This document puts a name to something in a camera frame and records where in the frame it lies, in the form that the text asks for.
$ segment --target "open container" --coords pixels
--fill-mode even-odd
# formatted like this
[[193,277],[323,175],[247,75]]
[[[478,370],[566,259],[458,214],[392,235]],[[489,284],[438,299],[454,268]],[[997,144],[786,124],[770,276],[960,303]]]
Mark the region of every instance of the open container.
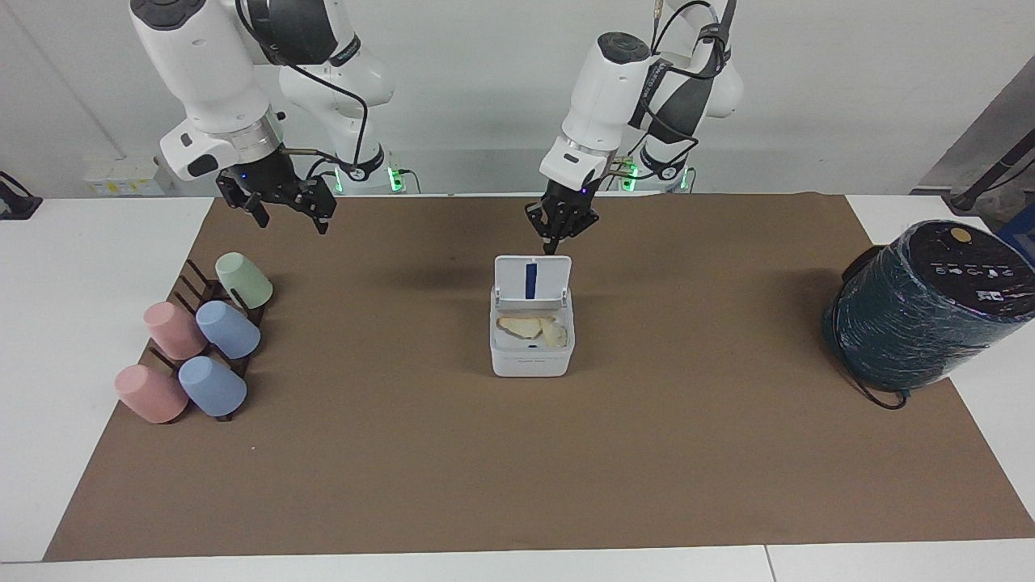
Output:
[[[570,274],[570,257],[496,258],[489,345],[497,376],[556,377],[567,372],[575,347],[574,312],[568,290]],[[513,336],[497,325],[501,317],[553,317],[567,331],[567,345],[552,348],[541,333],[533,340]]]

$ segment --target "brown surface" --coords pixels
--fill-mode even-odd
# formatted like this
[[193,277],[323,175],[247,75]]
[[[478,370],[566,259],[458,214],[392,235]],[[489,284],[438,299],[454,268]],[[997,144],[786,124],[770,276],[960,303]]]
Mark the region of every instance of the brown surface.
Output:
[[560,379],[499,379],[518,200],[345,200],[326,237],[216,203],[191,257],[276,286],[233,423],[119,406],[48,560],[1025,537],[949,382],[903,411],[839,375],[819,318],[869,240],[839,197],[601,200],[565,244]]

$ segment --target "bread slice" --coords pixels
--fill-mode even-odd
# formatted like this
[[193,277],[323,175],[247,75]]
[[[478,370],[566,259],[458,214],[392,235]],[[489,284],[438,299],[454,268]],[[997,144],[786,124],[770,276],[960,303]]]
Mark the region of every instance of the bread slice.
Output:
[[501,317],[496,325],[511,336],[534,340],[542,332],[542,324],[537,317]]
[[568,330],[563,325],[557,323],[554,318],[542,318],[539,320],[542,326],[542,339],[551,348],[568,347]]

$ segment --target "white table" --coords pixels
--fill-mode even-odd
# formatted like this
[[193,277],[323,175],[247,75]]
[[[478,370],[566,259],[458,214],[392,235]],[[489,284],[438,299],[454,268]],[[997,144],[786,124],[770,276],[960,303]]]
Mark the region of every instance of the white table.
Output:
[[[850,201],[878,243],[952,217],[934,198]],[[167,295],[211,203],[49,200],[27,223],[0,223],[0,580],[1035,580],[1028,540],[32,563],[108,423],[112,378],[147,339],[141,314]],[[952,376],[1030,514],[1033,346],[1029,326]]]

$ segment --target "blue cup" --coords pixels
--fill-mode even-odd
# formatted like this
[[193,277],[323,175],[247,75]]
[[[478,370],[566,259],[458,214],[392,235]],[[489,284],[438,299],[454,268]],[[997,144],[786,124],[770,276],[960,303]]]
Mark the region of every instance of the blue cup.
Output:
[[198,310],[198,327],[227,357],[237,359],[254,352],[262,334],[241,312],[223,301],[209,301]]
[[180,385],[209,416],[226,416],[244,402],[244,380],[214,359],[200,355],[180,367]]

